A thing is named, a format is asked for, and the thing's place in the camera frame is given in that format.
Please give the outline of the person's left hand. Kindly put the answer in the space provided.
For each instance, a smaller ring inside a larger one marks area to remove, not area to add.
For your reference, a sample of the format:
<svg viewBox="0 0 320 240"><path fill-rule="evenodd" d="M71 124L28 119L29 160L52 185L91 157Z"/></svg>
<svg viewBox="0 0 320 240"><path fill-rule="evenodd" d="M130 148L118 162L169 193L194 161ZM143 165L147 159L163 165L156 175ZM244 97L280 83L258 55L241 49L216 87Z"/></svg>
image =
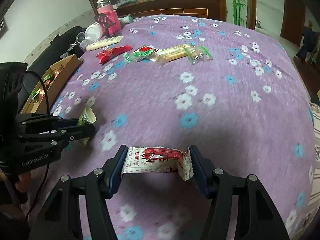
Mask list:
<svg viewBox="0 0 320 240"><path fill-rule="evenodd" d="M31 172L25 172L18 176L7 176L1 171L1 180L8 181L20 192L28 192L32 184Z"/></svg>

